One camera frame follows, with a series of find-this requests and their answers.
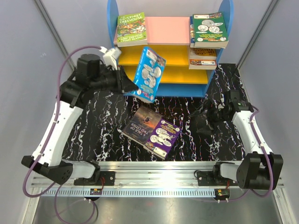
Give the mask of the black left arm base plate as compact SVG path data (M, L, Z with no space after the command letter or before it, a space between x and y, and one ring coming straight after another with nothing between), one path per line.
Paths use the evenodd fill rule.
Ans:
M114 186L115 174L114 171L99 171L91 178L78 178L73 184L75 186Z

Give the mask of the blue 91-storey treehouse book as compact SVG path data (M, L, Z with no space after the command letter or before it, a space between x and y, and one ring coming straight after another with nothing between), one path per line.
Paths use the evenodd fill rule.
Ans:
M190 47L194 48L195 47L195 37L194 37L194 26L193 26L192 16L190 16L189 22L190 22Z

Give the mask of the right small circuit board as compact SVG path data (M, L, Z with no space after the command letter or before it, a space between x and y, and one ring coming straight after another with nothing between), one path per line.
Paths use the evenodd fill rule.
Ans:
M229 189L216 189L215 190L216 197L223 197L229 198L230 197L230 190Z

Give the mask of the purple treehouse book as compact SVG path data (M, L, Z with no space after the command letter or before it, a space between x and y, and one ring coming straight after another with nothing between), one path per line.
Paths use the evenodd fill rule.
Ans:
M180 133L180 127L164 119L160 119L143 148L164 160Z

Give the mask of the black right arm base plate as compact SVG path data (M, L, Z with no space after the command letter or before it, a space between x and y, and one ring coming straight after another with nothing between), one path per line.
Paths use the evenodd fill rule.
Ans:
M237 182L228 178L215 176L212 171L195 170L194 177L198 181L198 186L237 186Z

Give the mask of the lime green treehouse book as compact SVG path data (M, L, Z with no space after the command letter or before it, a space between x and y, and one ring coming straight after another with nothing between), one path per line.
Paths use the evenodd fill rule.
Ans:
M117 46L147 45L147 30L144 12L119 15L117 18Z

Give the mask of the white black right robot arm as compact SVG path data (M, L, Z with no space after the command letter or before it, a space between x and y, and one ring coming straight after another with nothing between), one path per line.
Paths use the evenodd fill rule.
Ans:
M190 114L199 122L197 133L212 136L223 122L232 122L241 137L246 155L239 165L217 162L210 178L216 185L234 181L241 189L269 190L276 188L283 166L283 158L273 153L256 123L258 109L240 97L239 91L224 93L224 100L215 103L206 99Z

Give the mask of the light blue 26-storey book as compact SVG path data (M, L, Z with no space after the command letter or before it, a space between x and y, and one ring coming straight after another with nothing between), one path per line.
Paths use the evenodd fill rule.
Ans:
M145 103L153 103L166 66L166 60L150 47L144 47L133 83L138 89L130 94Z

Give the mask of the left small circuit board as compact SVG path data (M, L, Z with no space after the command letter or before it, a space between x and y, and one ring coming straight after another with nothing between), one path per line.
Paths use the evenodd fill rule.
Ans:
M90 189L90 195L102 195L103 189Z

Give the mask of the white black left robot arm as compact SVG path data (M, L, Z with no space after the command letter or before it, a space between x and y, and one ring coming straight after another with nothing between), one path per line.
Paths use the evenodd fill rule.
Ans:
M119 54L103 57L83 54L71 77L58 88L57 102L46 132L32 155L21 163L29 171L59 185L74 179L75 185L96 185L103 181L100 166L94 161L68 161L62 158L72 128L96 91L120 94L137 90L122 67L117 65Z

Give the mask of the blue pink yellow bookshelf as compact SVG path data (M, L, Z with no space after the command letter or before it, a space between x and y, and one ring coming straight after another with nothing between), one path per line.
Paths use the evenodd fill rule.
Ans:
M223 0L220 8L228 35L234 18L234 3ZM107 2L107 23L110 42L116 45L117 2ZM159 97L200 97L204 98L215 69L190 70L187 46L190 45L188 17L145 17L148 44L158 55L166 59L166 68L157 90ZM123 47L119 65L134 79L135 71L145 45Z

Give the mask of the yellow 130-storey treehouse book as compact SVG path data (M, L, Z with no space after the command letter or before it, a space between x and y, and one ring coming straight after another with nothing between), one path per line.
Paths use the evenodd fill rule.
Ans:
M216 69L216 51L214 49L188 48L190 70Z

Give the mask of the small circuit board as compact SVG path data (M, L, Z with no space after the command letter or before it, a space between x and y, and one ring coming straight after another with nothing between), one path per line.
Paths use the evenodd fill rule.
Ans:
M229 198L230 197L230 190L229 189L216 189L215 190L216 197L223 197Z
M90 189L90 195L102 195L103 189Z

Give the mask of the dark tale of two cities book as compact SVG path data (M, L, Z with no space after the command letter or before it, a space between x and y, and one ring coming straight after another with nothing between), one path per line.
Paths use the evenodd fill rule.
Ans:
M141 106L123 128L122 134L140 145L144 145L161 120L162 115Z

